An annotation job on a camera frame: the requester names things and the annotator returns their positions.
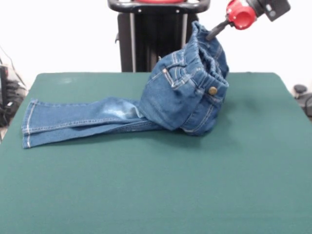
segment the black device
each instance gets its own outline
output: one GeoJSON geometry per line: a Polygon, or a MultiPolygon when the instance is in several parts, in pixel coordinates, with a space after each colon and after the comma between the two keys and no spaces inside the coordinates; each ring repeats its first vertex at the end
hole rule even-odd
{"type": "Polygon", "coordinates": [[[237,30],[245,30],[265,14],[270,21],[275,21],[288,11],[291,6],[287,0],[231,0],[226,8],[226,19],[211,30],[208,41],[215,38],[227,25],[237,30]]]}
{"type": "Polygon", "coordinates": [[[312,93],[308,92],[305,85],[297,84],[293,87],[295,99],[304,113],[312,120],[312,93]]]}
{"type": "Polygon", "coordinates": [[[7,127],[26,97],[26,89],[8,78],[8,68],[0,65],[0,127],[7,127]]]}

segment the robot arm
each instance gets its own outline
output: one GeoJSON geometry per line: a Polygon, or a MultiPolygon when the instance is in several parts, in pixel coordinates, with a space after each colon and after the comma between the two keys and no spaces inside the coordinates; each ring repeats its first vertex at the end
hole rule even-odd
{"type": "Polygon", "coordinates": [[[245,30],[263,14],[274,21],[290,9],[287,0],[231,0],[226,9],[226,20],[212,29],[207,40],[212,40],[227,25],[245,30]]]}

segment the elastic waistband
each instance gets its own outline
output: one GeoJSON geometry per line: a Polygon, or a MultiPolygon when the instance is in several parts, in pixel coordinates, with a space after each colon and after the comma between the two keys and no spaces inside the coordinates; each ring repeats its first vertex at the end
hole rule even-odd
{"type": "Polygon", "coordinates": [[[189,42],[180,50],[185,70],[199,89],[209,94],[209,90],[214,87],[217,90],[214,97],[223,99],[229,87],[226,81],[229,67],[223,48],[216,38],[206,40],[210,32],[198,21],[194,21],[192,27],[193,34],[189,42]]]}

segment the black machine frame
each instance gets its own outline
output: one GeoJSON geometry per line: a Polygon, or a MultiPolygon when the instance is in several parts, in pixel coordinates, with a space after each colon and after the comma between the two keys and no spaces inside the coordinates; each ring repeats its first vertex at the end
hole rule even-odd
{"type": "Polygon", "coordinates": [[[108,0],[108,5],[119,12],[121,71],[150,72],[159,58],[188,42],[196,14],[206,11],[210,0],[175,4],[108,0]]]}

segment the black cable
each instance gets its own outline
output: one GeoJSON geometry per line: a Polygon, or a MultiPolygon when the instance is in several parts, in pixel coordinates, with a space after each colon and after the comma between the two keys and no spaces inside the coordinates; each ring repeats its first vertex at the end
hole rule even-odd
{"type": "Polygon", "coordinates": [[[11,66],[12,66],[12,68],[13,68],[13,71],[14,71],[14,73],[15,73],[15,75],[18,77],[18,79],[20,80],[20,82],[26,87],[26,84],[24,83],[24,81],[22,80],[22,78],[18,75],[18,73],[16,72],[16,70],[15,70],[15,67],[14,67],[14,64],[13,64],[13,60],[11,59],[11,57],[10,56],[8,56],[8,54],[5,52],[5,50],[1,47],[1,45],[0,45],[0,49],[4,52],[4,54],[10,59],[10,61],[11,61],[11,66]]]}

